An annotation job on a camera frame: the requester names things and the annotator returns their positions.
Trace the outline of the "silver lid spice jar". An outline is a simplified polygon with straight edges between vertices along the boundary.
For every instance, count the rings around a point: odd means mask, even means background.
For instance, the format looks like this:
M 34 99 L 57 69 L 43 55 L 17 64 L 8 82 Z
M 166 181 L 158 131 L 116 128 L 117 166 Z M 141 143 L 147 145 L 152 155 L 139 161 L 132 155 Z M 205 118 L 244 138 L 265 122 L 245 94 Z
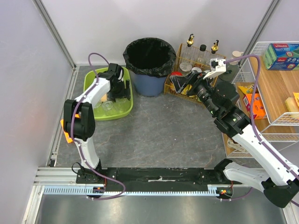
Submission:
M 187 62 L 180 63 L 179 67 L 183 72 L 189 72 L 192 70 L 192 65 Z

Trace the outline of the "glass oil bottle gold spout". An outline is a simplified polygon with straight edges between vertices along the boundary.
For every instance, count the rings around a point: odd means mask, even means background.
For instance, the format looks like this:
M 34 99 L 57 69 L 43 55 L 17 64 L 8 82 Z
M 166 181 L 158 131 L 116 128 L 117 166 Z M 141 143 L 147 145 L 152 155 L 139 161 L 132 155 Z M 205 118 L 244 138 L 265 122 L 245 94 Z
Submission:
M 217 51 L 219 50 L 218 45 L 219 45 L 219 40 L 216 40 L 210 49 L 209 59 L 208 59 L 209 62 L 211 61 L 211 59 L 221 58 L 221 56 L 217 54 Z

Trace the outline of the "red lid sauce jar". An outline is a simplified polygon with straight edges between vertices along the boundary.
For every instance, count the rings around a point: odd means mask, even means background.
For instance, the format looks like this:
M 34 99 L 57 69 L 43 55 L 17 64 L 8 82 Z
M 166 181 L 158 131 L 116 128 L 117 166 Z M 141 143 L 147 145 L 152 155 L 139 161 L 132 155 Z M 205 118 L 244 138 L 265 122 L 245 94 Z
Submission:
M 174 71 L 174 72 L 171 73 L 171 76 L 179 76 L 179 77 L 182 77 L 183 74 L 182 74 L 181 72 L 179 72 L 179 71 Z

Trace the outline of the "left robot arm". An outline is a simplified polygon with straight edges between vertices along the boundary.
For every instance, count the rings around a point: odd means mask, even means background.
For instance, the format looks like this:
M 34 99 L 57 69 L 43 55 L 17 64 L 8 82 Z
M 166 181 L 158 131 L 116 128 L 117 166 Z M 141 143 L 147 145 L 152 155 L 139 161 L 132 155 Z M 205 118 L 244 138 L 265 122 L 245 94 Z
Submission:
M 100 174 L 101 163 L 93 143 L 95 118 L 93 109 L 101 98 L 107 94 L 108 99 L 131 100 L 130 81 L 124 79 L 125 70 L 118 64 L 110 63 L 104 72 L 93 71 L 95 79 L 80 96 L 74 100 L 68 99 L 64 103 L 63 129 L 76 144 L 81 166 L 95 174 Z

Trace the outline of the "clear glass cup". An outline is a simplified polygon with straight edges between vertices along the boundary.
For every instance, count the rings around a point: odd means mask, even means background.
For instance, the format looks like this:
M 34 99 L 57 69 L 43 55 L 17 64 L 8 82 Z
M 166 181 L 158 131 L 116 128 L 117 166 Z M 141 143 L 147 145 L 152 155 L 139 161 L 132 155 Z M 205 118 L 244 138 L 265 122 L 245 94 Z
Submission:
M 104 111 L 103 111 L 103 108 L 102 108 L 102 102 L 98 102 L 95 105 L 95 107 L 93 109 L 93 112 L 94 112 L 95 117 L 103 116 Z
M 103 109 L 106 116 L 112 116 L 116 112 L 113 101 L 103 102 L 102 103 L 102 109 Z
M 126 98 L 117 98 L 115 102 L 115 108 L 119 112 L 127 111 L 128 107 L 130 107 L 130 101 Z

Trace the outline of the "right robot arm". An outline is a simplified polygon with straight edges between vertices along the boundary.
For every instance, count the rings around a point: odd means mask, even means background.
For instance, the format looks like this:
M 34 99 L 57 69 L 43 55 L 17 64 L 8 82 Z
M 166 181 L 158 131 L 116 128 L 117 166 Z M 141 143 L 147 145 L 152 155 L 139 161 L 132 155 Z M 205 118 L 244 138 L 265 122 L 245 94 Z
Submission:
M 196 71 L 186 77 L 171 75 L 170 81 L 176 93 L 190 85 L 187 96 L 197 96 L 215 119 L 216 127 L 264 168 L 257 171 L 224 159 L 215 167 L 221 177 L 253 187 L 275 206 L 285 208 L 299 192 L 299 168 L 269 144 L 249 116 L 236 106 L 239 94 L 234 85 L 221 82 L 212 87 L 204 75 Z

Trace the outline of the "beige plate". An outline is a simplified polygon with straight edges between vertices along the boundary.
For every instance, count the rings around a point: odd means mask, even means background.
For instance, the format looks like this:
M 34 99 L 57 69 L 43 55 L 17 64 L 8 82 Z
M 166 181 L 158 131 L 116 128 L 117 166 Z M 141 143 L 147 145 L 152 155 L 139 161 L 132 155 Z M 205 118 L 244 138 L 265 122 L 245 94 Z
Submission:
M 104 95 L 101 97 L 101 99 L 100 99 L 100 102 L 101 102 L 101 103 L 106 102 L 106 101 L 108 101 L 108 94 L 107 94 L 107 93 L 104 94 Z

